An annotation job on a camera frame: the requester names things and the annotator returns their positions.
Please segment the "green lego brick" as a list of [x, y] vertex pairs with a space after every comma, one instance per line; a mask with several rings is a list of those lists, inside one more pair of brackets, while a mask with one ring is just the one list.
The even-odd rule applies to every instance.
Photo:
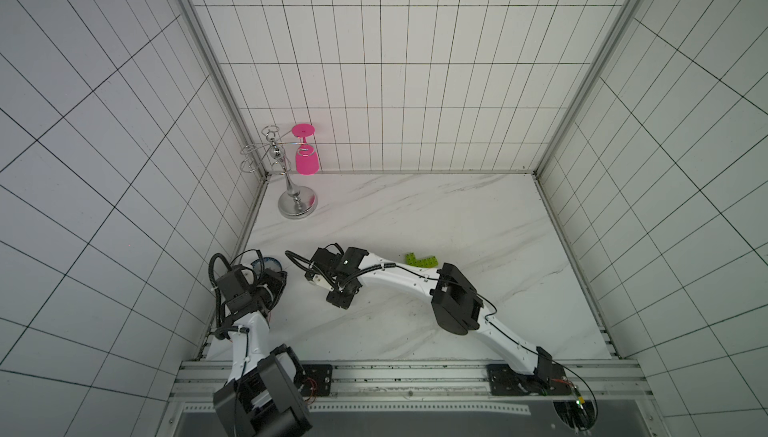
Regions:
[[420, 259], [418, 266], [423, 268], [436, 268], [439, 266], [439, 262], [436, 257], [430, 256]]
[[418, 259], [414, 253], [407, 253], [405, 255], [405, 263], [410, 266], [422, 267], [422, 261]]

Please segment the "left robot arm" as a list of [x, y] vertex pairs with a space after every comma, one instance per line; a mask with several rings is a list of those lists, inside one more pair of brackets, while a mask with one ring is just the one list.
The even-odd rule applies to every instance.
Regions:
[[287, 284], [287, 273], [264, 265], [256, 269], [224, 261], [208, 277], [216, 299], [213, 335], [232, 344], [232, 368], [213, 404], [229, 436], [302, 436], [312, 429], [299, 388], [306, 377], [293, 349], [269, 344], [268, 318]]

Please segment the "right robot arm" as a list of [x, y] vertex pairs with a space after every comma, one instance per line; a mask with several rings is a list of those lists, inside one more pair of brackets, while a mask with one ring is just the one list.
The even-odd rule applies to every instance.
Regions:
[[318, 248], [301, 265], [305, 278], [328, 290], [326, 300], [347, 309], [364, 287], [381, 286], [430, 304], [437, 325], [470, 336], [496, 352], [509, 371], [504, 383], [521, 395], [568, 395], [564, 367], [540, 346], [518, 336], [497, 318], [497, 307], [481, 296], [453, 264], [422, 268], [393, 262], [367, 250], [335, 245]]

